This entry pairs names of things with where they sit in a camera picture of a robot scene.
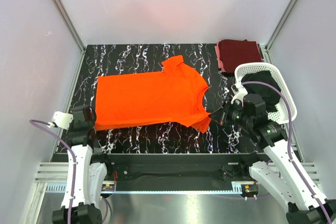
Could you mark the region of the orange t shirt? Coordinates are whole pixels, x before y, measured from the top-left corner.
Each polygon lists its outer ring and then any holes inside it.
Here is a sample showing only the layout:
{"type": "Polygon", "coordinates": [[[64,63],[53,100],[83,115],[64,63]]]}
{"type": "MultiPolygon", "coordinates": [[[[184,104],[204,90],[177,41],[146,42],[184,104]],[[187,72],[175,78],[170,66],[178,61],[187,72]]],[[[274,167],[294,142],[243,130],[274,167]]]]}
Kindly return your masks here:
{"type": "Polygon", "coordinates": [[[177,122],[205,133],[211,122],[203,106],[204,78],[183,56],[162,62],[163,70],[100,76],[95,112],[98,131],[177,122]]]}

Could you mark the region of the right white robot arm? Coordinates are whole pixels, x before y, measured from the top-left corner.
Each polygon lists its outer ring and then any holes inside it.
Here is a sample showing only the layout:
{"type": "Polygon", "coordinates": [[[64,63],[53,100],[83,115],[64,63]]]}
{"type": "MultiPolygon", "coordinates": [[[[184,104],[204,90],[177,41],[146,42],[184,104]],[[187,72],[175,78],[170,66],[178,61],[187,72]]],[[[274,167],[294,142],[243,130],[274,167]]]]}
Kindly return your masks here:
{"type": "Polygon", "coordinates": [[[278,173],[256,153],[240,159],[236,176],[253,179],[261,184],[281,204],[288,223],[333,223],[335,200],[329,199],[313,182],[297,159],[289,137],[280,124],[268,118],[266,104],[261,96],[248,94],[241,105],[225,100],[212,113],[220,116],[220,124],[237,124],[269,157],[278,173]]]}

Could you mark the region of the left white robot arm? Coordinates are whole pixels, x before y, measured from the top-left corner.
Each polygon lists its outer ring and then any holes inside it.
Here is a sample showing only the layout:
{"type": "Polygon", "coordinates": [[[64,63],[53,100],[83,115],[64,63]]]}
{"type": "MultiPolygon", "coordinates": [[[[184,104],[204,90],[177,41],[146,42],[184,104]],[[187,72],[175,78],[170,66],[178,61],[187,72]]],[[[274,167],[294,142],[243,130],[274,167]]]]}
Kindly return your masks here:
{"type": "Polygon", "coordinates": [[[103,157],[92,158],[96,118],[89,105],[53,114],[52,122],[67,130],[66,138],[59,141],[67,149],[68,175],[61,207],[52,213],[52,223],[103,223],[101,189],[103,181],[113,175],[113,167],[103,157]]]}

